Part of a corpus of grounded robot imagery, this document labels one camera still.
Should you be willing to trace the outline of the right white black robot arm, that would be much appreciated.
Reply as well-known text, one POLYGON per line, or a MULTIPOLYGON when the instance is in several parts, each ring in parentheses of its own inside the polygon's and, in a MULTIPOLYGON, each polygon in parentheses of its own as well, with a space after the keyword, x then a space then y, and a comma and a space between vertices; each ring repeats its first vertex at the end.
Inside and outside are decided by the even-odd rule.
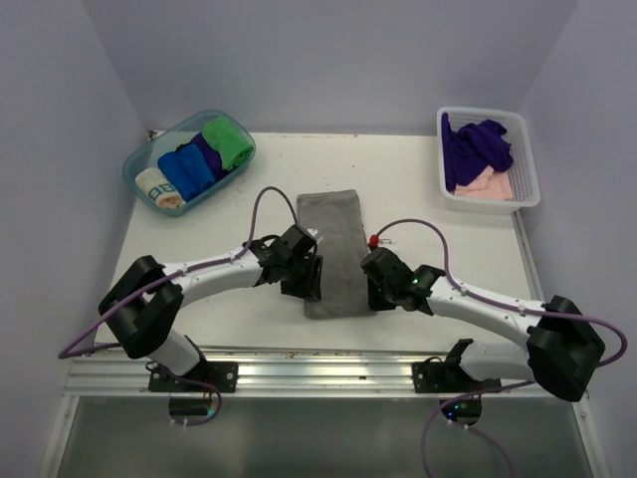
POLYGON ((499 387, 503 381, 532 381, 553 396, 581 400, 601 363, 605 344, 593 327, 573 320, 579 311, 562 297, 549 303, 523 301, 486 292, 478 300, 443 269, 410 269, 379 247, 360 263, 374 311, 401 308, 458 320, 503 338, 500 344, 460 339, 441 361, 413 366, 419 392, 469 392, 499 387))

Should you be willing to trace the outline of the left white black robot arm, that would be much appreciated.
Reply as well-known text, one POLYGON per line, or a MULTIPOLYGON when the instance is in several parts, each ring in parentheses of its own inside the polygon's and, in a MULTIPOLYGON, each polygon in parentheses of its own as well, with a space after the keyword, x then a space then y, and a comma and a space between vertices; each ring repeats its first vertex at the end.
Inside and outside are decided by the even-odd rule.
POLYGON ((252 240, 200 263, 161 264, 142 256, 103 298, 99 314, 129 358, 153 360, 192 391, 212 378, 199 348, 173 330, 181 309, 217 294, 272 284, 284 295, 316 302, 321 268, 317 233, 294 224, 281 236, 252 240))

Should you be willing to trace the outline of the grey towel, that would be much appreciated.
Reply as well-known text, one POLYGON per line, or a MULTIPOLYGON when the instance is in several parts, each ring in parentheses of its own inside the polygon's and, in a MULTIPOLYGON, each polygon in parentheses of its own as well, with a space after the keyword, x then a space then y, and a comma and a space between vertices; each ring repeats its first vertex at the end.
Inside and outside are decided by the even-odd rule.
POLYGON ((321 299, 305 303, 305 316, 311 320, 373 316, 360 267, 368 250, 357 192, 301 194, 297 208, 301 225, 317 233, 322 256, 321 299))

